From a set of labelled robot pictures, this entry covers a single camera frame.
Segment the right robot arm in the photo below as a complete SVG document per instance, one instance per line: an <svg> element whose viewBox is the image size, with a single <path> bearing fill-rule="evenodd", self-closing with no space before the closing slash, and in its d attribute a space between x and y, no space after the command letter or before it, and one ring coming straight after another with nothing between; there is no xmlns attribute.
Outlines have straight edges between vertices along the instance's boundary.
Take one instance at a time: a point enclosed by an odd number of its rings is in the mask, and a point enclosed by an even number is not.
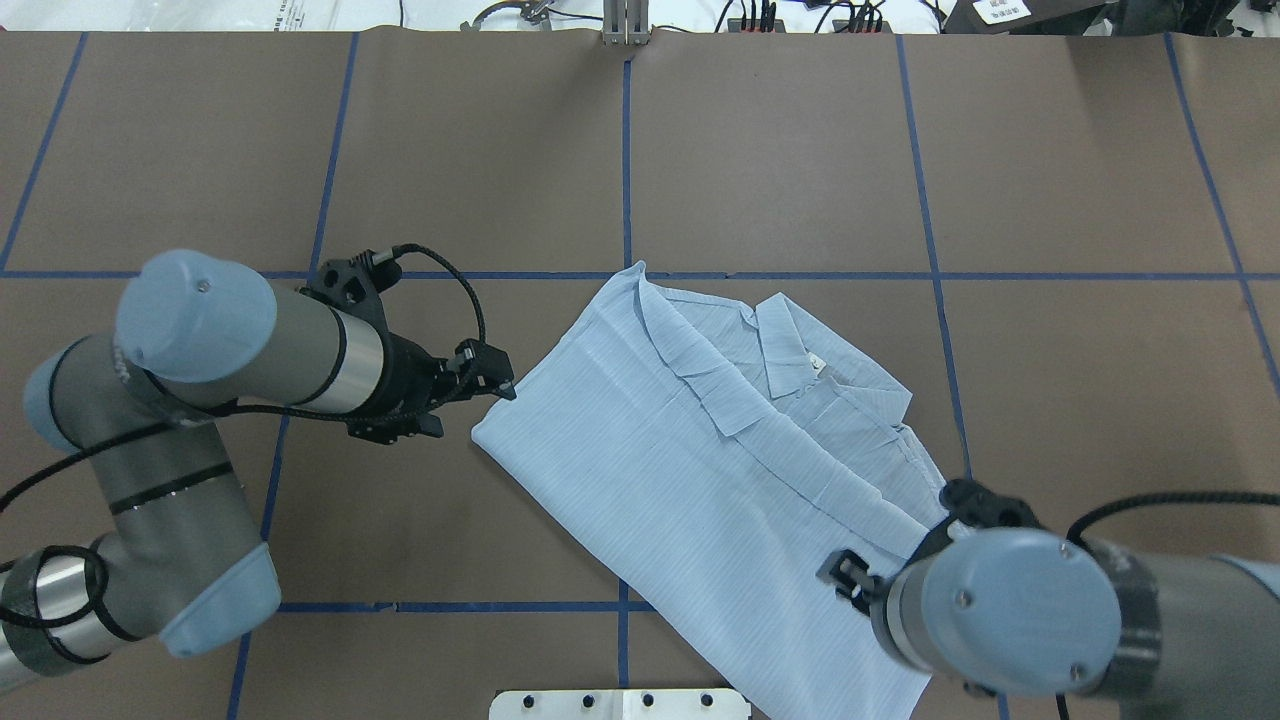
<svg viewBox="0 0 1280 720"><path fill-rule="evenodd" d="M818 578L899 665L995 694L1107 700L1124 719L1275 719L1277 565L995 528L895 574L836 550Z"/></svg>

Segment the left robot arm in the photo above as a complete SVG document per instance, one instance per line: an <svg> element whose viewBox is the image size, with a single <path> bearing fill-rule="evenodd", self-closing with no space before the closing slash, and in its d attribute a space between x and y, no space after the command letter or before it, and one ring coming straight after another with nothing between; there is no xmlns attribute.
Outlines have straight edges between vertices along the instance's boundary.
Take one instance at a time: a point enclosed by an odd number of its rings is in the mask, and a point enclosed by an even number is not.
<svg viewBox="0 0 1280 720"><path fill-rule="evenodd" d="M335 421L393 445L440 437L436 410L513 398L508 355L476 334L436 357L393 333L381 293L416 243L324 263L297 290L187 249L148 260L114 327L42 363L24 389L29 425L61 460L3 496L12 505L90 462L111 532L3 565L3 691L65 676L157 638L178 659L207 653L282 603L268 542L218 424L247 415Z"/></svg>

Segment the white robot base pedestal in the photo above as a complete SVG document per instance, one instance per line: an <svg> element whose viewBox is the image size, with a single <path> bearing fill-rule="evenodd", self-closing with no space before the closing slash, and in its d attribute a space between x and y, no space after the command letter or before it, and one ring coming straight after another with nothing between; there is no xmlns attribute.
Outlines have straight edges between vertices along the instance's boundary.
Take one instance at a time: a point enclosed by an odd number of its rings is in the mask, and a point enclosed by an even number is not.
<svg viewBox="0 0 1280 720"><path fill-rule="evenodd" d="M504 691L489 719L751 719L739 692L710 689Z"/></svg>

